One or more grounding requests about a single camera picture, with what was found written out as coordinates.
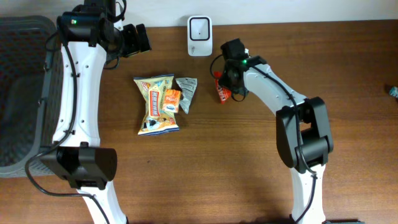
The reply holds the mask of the small orange box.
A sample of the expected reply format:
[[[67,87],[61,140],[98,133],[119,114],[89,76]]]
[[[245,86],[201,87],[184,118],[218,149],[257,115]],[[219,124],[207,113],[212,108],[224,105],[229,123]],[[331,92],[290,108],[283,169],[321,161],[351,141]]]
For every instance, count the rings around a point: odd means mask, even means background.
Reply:
[[[171,113],[178,113],[181,91],[168,89],[164,95],[162,109]]]

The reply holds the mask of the yellow chip bag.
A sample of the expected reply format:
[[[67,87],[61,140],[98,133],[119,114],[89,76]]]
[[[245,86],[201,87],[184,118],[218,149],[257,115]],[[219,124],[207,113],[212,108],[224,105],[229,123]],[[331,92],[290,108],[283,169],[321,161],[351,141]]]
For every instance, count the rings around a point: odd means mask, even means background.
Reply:
[[[163,110],[164,97],[167,90],[172,88],[173,79],[173,74],[134,78],[146,103],[146,113],[138,135],[155,136],[179,130],[174,113]]]

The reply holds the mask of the silver foil packet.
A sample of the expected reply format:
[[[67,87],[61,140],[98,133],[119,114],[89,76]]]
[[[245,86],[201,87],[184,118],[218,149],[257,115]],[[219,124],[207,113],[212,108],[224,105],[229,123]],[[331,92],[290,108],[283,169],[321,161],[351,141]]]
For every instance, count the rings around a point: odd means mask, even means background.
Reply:
[[[196,78],[177,78],[177,85],[182,90],[182,99],[180,100],[180,106],[183,111],[188,114],[190,105],[195,94],[195,90],[197,89],[197,79]]]

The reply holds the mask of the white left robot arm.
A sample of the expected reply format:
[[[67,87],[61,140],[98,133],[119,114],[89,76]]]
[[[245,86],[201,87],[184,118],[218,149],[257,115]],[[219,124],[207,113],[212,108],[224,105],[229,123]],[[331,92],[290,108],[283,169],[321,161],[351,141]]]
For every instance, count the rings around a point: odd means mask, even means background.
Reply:
[[[85,1],[57,19],[60,112],[52,148],[40,161],[83,198],[95,223],[128,221],[114,189],[116,151],[100,146],[98,129],[102,72],[151,49],[143,24],[123,24],[126,6],[126,1]]]

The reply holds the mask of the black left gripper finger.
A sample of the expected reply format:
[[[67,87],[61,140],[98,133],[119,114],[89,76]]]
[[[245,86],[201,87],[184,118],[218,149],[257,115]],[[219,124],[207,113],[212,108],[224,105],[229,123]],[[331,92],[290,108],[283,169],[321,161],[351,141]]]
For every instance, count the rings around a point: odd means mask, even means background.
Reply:
[[[136,28],[132,24],[123,27],[123,57],[130,57],[139,51]]]
[[[147,35],[146,27],[144,24],[138,24],[136,26],[137,34],[139,37],[139,48],[141,52],[147,52],[152,50],[150,41]]]

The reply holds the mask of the blue mouthwash bottle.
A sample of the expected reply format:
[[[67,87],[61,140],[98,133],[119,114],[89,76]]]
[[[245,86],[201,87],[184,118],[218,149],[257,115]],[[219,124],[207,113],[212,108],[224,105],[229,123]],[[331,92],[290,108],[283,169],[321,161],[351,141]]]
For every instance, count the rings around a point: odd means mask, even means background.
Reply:
[[[398,87],[397,86],[393,86],[390,90],[389,90],[389,95],[398,99]]]

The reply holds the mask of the grey plastic mesh basket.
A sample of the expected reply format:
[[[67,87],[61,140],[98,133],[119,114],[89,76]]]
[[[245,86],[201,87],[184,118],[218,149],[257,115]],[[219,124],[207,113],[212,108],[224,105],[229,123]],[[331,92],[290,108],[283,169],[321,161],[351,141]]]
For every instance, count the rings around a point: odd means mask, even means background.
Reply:
[[[50,149],[63,83],[55,24],[44,16],[1,18],[1,177],[25,177],[25,164]]]

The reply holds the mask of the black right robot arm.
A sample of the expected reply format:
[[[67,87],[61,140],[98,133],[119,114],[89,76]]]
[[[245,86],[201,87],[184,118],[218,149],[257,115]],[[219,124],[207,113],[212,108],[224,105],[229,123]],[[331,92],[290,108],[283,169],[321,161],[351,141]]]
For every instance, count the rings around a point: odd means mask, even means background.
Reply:
[[[323,174],[334,142],[325,102],[307,98],[283,82],[261,56],[251,56],[240,39],[221,46],[224,69],[218,83],[233,96],[256,95],[274,114],[276,146],[289,168],[293,223],[328,223],[323,211]]]

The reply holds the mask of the white black barcode scanner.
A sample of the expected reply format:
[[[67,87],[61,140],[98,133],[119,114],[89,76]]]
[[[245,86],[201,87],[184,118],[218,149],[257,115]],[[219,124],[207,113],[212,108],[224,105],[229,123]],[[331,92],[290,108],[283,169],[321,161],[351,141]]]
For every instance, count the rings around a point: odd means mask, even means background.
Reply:
[[[213,23],[208,16],[187,19],[187,48],[191,57],[207,57],[213,52]]]

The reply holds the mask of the red snack bag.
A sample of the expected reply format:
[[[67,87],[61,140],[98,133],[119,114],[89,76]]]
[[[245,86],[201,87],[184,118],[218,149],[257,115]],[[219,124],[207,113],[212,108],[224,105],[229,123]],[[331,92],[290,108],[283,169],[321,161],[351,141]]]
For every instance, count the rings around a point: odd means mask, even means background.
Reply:
[[[215,86],[220,98],[220,103],[223,105],[231,97],[231,91],[219,84],[218,80],[222,76],[221,72],[213,72],[213,75],[215,77]]]

